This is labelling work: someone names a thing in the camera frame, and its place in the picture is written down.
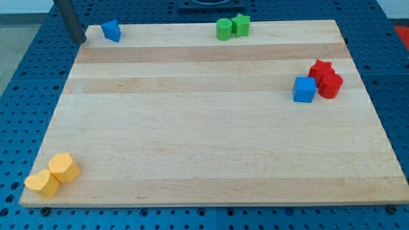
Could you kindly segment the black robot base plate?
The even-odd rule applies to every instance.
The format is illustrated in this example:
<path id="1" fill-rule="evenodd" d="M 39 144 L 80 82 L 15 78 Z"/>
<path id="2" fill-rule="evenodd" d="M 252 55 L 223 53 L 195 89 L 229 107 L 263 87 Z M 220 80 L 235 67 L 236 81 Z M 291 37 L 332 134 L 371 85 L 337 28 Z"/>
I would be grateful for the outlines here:
<path id="1" fill-rule="evenodd" d="M 177 0 L 179 10 L 242 10 L 247 0 Z"/>

